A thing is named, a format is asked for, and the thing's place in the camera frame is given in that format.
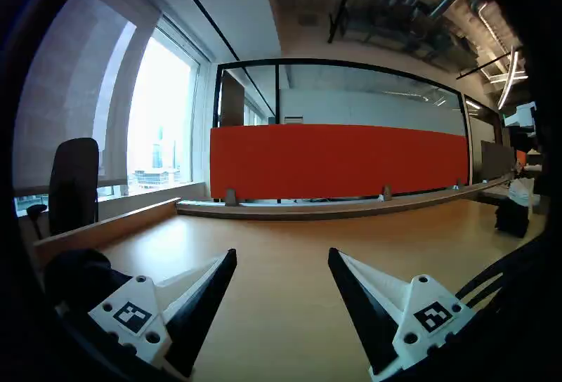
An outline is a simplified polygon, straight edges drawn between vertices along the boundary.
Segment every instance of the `window sill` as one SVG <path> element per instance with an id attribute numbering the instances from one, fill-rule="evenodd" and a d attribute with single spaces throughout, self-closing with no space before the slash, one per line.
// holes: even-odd
<path id="1" fill-rule="evenodd" d="M 108 197 L 108 198 L 116 199 L 116 198 L 120 198 L 120 197 L 142 196 L 142 195 L 146 195 L 147 193 L 161 192 L 162 190 L 173 190 L 173 189 L 178 189 L 180 187 L 199 185 L 200 183 L 203 183 L 203 182 L 178 183 L 177 185 L 172 185 L 172 186 L 168 186 L 168 187 L 156 187 L 154 189 L 144 189 L 140 192 L 130 193 L 129 195 L 126 195 L 126 196 L 114 196 L 114 197 Z"/>
<path id="2" fill-rule="evenodd" d="M 174 190 L 174 189 L 178 189 L 180 187 L 186 187 L 186 186 L 192 186 L 192 185 L 199 185 L 201 183 L 204 183 L 202 181 L 200 182 L 189 182 L 189 183 L 179 183 L 177 185 L 173 185 L 173 186 L 169 186 L 169 187 L 158 187 L 155 189 L 148 189 L 148 190 L 144 190 L 142 192 L 137 192 L 137 193 L 131 193 L 130 195 L 109 195 L 109 196 L 103 196 L 103 197 L 99 197 L 98 198 L 98 203 L 101 204 L 103 202 L 107 202 L 107 201 L 113 201 L 116 199 L 121 199 L 121 198 L 129 198 L 129 197 L 142 197 L 143 195 L 147 195 L 149 193 L 154 193 L 154 192 L 161 192 L 162 190 Z M 46 213 L 48 212 L 48 208 L 41 212 L 41 213 Z M 22 218 L 22 217 L 26 217 L 27 216 L 27 211 L 25 209 L 21 209 L 21 210 L 16 210 L 15 214 L 18 218 Z"/>

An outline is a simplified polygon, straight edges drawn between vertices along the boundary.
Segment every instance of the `desk surface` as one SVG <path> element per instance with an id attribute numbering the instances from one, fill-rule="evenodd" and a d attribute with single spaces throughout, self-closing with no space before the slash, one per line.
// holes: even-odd
<path id="1" fill-rule="evenodd" d="M 456 292 L 525 239 L 494 229 L 495 206 L 459 200 L 343 220 L 263 222 L 174 216 L 103 249 L 113 267 L 160 281 L 236 248 L 238 267 L 199 357 L 200 381 L 368 381 L 369 364 L 327 265 L 336 247 L 403 280 Z"/>

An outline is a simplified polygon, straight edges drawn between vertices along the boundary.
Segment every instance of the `office chair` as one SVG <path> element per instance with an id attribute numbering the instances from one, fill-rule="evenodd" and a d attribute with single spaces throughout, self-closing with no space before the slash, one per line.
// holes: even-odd
<path id="1" fill-rule="evenodd" d="M 55 153 L 48 187 L 48 221 L 51 235 L 93 224 L 98 220 L 98 144 L 92 138 L 70 139 Z M 27 209 L 37 237 L 37 220 L 44 205 Z"/>

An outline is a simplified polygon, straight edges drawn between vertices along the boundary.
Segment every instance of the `red desk divider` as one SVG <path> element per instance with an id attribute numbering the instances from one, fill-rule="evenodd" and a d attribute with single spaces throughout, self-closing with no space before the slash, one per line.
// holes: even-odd
<path id="1" fill-rule="evenodd" d="M 211 196 L 298 199 L 378 195 L 468 180 L 466 138 L 381 126 L 283 124 L 211 130 Z"/>

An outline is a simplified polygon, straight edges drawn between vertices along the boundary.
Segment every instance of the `fluorescent light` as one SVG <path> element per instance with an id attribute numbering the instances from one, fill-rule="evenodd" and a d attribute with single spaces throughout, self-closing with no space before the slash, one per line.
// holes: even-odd
<path id="1" fill-rule="evenodd" d="M 468 101 L 468 100 L 467 100 L 467 101 L 466 101 L 466 104 L 470 105 L 471 107 L 474 107 L 474 108 L 476 108 L 477 110 L 479 110 L 479 109 L 480 109 L 480 106 L 479 106 L 479 105 L 477 105 L 477 104 L 474 104 L 474 103 L 473 103 L 473 102 L 471 102 L 471 101 Z"/>
<path id="2" fill-rule="evenodd" d="M 518 81 L 520 79 L 527 79 L 528 76 L 527 75 L 516 75 L 514 76 L 514 81 Z M 494 78 L 494 77 L 490 77 L 490 83 L 491 84 L 498 84 L 499 82 L 505 82 L 507 80 L 507 77 L 498 77 L 498 78 Z"/>
<path id="3" fill-rule="evenodd" d="M 504 86 L 504 90 L 502 92 L 502 96 L 499 98 L 499 103 L 497 105 L 498 110 L 501 110 L 505 104 L 505 100 L 509 94 L 509 90 L 511 89 L 511 85 L 514 82 L 515 77 L 515 69 L 517 68 L 517 57 L 519 55 L 518 51 L 515 51 L 513 47 L 511 47 L 511 63 L 509 64 L 509 71 L 507 72 L 508 77 L 507 81 Z"/>

